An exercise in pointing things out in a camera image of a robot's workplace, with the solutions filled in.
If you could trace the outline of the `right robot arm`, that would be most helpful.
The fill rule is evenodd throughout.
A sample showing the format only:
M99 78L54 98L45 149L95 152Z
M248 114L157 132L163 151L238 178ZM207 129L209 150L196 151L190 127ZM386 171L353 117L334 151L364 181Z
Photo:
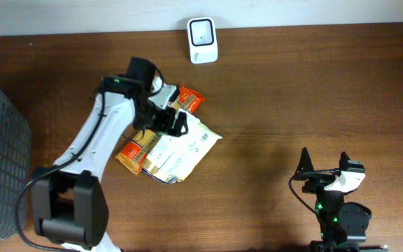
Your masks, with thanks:
M387 251L383 246L363 246L372 211L344 197L355 192L366 176L361 162L342 152L339 166L316 170L309 151L302 149L299 163L288 181L291 193L311 211L320 226L320 241L311 241L308 250L315 252Z

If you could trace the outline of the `cream noodle packet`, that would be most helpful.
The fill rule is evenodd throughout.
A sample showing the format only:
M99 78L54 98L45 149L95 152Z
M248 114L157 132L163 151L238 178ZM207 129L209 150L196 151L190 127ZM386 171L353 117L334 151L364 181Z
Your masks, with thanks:
M222 139L222 135L211 131L202 122L195 127L191 135L191 140L181 150L176 151L157 173L150 174L143 168L141 172L160 183L171 184L184 181L217 140Z

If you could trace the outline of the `orange spaghetti packet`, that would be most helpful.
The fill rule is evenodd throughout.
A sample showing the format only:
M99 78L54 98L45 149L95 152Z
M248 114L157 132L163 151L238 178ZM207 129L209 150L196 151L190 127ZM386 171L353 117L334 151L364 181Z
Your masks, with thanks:
M205 101L205 98L201 94L183 85L179 87L179 91L177 98L172 99L168 103L169 107L176 110L184 109L193 113ZM138 132L132 140L128 141L115 158L130 170L131 173L139 175L143 168L144 160L160 137L159 134L149 129L146 129L144 134Z

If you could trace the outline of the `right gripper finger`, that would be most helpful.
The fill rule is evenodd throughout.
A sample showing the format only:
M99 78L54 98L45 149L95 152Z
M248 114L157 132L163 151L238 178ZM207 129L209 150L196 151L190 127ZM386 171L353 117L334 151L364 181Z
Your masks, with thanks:
M339 160L339 169L340 170L348 170L350 167L350 161L351 159L347 155L345 151L343 151L340 155L340 160Z
M313 164L307 147L302 149L299 164L294 173L295 179L307 179L314 172Z

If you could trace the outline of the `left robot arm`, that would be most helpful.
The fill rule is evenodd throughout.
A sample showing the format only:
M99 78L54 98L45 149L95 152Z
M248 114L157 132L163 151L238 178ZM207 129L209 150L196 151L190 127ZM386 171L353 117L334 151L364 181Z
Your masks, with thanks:
M180 137L187 115L168 103L178 87L161 83L161 71L133 57L126 73L102 78L93 109L68 149L50 168L39 167L27 184L34 230L49 251L119 251L110 239L109 210L101 179L118 139L128 127Z

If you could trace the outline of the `white label packet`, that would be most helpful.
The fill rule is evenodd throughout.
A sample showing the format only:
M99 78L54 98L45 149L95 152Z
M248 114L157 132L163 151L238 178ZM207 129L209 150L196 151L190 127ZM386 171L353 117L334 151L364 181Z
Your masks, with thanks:
M185 144L191 140L191 133L201 122L193 114L186 112L188 133L182 136L162 135L155 146L151 149L146 159L143 161L143 170L150 174L157 173L158 169L176 152L180 151Z

